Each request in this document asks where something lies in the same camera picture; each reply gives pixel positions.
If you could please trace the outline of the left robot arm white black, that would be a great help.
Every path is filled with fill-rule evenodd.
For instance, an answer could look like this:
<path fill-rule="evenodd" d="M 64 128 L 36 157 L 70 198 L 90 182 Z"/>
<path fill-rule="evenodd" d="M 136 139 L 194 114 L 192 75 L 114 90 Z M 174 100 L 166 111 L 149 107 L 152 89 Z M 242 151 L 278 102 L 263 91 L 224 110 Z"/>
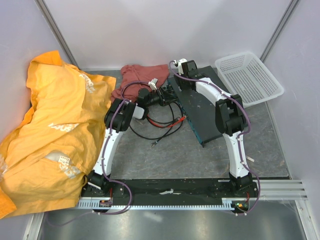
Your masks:
<path fill-rule="evenodd" d="M 138 97 L 135 102 L 129 99 L 115 98 L 110 109 L 104 117 L 106 126 L 105 137 L 99 157 L 88 175 L 88 185 L 92 191 L 99 197 L 106 196 L 110 191 L 110 185 L 106 177 L 111 175 L 112 162 L 124 132 L 128 130 L 131 120 L 145 119 L 149 113 L 149 107 L 152 105 L 166 106 L 174 98 L 169 93 L 159 88 L 149 91 L 142 88 L 138 91 Z"/>

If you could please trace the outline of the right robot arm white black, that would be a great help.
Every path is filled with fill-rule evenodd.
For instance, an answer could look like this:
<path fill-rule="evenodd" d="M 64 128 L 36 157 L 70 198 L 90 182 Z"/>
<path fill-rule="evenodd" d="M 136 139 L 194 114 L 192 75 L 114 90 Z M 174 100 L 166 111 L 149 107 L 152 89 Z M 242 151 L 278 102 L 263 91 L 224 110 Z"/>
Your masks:
<path fill-rule="evenodd" d="M 242 98 L 232 95 L 215 83 L 209 77 L 199 74 L 193 60 L 172 60 L 178 73 L 174 75 L 182 80 L 184 85 L 203 95 L 215 107 L 215 125 L 222 134 L 227 145 L 229 156 L 229 191 L 235 197 L 242 196 L 247 187 L 253 184 L 252 173 L 247 164 L 244 135 L 251 130 L 249 117 L 244 110 Z"/>

